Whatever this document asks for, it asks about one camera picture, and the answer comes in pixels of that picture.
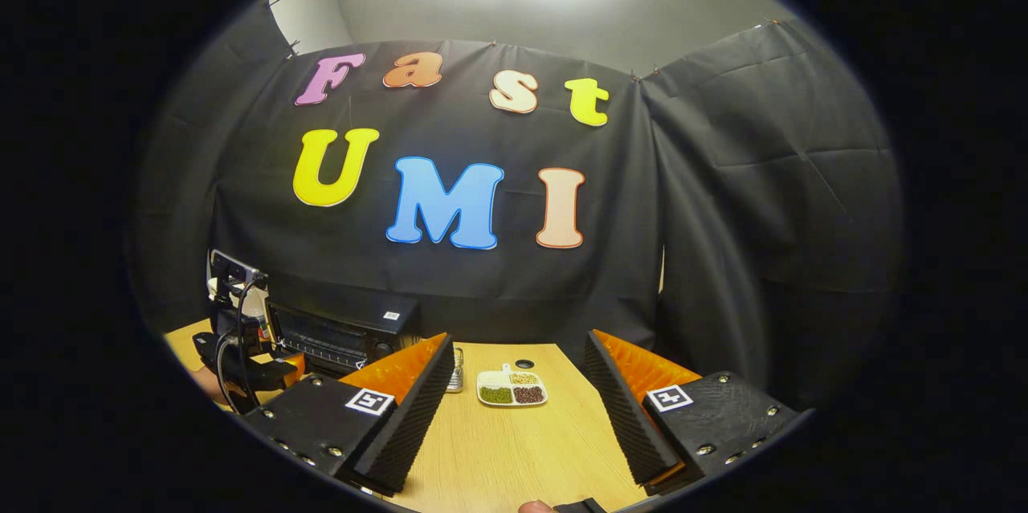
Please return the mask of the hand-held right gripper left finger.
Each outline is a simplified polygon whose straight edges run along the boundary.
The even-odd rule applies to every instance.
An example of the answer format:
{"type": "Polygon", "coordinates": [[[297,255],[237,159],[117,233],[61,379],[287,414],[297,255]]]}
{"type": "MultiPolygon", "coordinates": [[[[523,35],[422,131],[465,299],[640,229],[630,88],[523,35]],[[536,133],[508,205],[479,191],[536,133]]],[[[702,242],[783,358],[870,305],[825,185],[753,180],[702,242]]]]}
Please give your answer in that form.
{"type": "Polygon", "coordinates": [[[403,491],[455,369],[446,332],[331,378],[311,373],[241,418],[300,464],[354,487],[403,491]]]}

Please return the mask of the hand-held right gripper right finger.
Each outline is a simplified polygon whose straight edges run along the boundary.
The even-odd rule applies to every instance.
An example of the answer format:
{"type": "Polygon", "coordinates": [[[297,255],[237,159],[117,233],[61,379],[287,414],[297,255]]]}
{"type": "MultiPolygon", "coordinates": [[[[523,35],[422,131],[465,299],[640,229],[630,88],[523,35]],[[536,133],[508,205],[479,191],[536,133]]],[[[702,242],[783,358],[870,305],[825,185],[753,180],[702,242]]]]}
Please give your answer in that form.
{"type": "Polygon", "coordinates": [[[650,497],[737,469],[802,417],[733,372],[702,377],[601,330],[586,333],[584,374],[650,497]]]}

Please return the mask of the black electric oven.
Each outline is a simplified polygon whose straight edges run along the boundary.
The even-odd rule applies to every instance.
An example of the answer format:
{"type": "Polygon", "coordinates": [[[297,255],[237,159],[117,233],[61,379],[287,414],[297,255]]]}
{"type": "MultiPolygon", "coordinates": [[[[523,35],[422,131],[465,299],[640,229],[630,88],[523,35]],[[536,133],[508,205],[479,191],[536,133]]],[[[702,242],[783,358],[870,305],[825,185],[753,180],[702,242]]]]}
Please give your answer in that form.
{"type": "Polygon", "coordinates": [[[313,370],[344,377],[423,340],[421,306],[406,297],[371,295],[342,301],[342,312],[306,312],[265,301],[276,343],[301,352],[313,370]]]}

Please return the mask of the white divided bean tray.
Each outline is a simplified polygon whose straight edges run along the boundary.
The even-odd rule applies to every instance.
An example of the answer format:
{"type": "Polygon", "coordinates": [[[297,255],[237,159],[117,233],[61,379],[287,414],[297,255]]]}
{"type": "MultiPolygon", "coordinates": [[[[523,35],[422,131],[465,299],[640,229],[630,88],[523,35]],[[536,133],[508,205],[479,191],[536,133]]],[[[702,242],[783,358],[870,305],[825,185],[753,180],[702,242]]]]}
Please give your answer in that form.
{"type": "Polygon", "coordinates": [[[481,371],[475,378],[475,395],[491,407],[535,407],[549,401],[543,379],[535,372],[514,370],[504,364],[500,370],[481,371]]]}

